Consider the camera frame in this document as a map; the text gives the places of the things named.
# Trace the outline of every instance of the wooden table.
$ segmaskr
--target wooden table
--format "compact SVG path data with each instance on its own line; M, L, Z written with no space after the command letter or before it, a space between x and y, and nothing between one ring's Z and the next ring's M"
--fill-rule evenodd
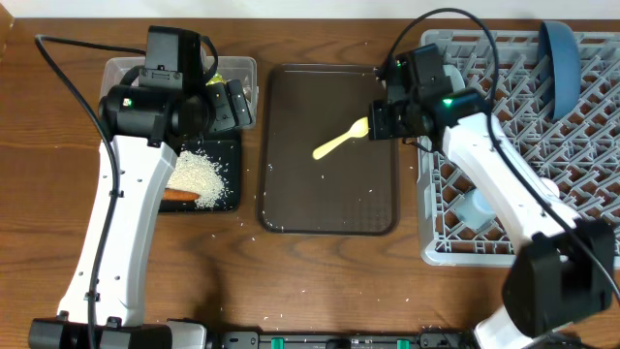
M37 52L46 33L145 48L148 25L208 35L221 55L259 66L258 125L243 133L237 212L167 214L157 221L146 282L146 322L193 317L217 331L340 333L467 329L501 304L506 269L440 268L419 255L416 154L401 146L400 223L383 238L281 236L255 218L267 75L280 63L378 64L406 20L18 19L0 65L0 346L25 347L30 321L53 316L78 262L95 195L99 136ZM492 29L538 30L537 20L490 20ZM620 31L620 21L570 21L573 30ZM431 28L476 29L467 20ZM91 106L113 52L49 44ZM571 330L588 343L620 342L620 311Z

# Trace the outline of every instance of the black tray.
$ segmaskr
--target black tray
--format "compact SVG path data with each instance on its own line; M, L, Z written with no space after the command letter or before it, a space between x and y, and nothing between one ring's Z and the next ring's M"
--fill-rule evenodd
M227 172L220 172L222 179L226 183L226 187L231 190L226 198L219 199L213 208L197 208L196 203L191 202L173 202L162 201L159 206L160 212L222 212L222 211L234 211L238 208L241 200L241 143L238 140L238 135L228 135L227 139L220 140L193 140L183 144L183 149L197 153L201 149L211 156L213 159L218 160L220 164L224 165L228 163L226 167Z
M398 222L397 144L349 130L384 96L371 67L283 65L269 77L257 215L274 233L378 236Z

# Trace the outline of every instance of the white wall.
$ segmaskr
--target white wall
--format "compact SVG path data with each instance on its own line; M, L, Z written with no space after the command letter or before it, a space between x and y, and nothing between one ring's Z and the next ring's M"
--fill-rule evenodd
M620 0L0 0L15 17L413 18L458 7L484 18L620 19Z

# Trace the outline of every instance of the yellow spoon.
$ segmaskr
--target yellow spoon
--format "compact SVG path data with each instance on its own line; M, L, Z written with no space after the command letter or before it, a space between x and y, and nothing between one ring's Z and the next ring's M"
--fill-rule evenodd
M349 138L362 138L368 135L368 117L363 117L356 121L345 134L319 146L312 152L312 157L319 160L329 154L329 152Z

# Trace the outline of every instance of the pile of rice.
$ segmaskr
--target pile of rice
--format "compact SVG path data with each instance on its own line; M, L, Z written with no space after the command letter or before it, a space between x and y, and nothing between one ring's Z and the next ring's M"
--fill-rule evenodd
M211 162L203 150L199 154L185 150L176 160L167 187L200 195L195 200L197 208L215 207L217 201L229 193L225 180L219 175L221 171L227 172L228 169L218 162Z

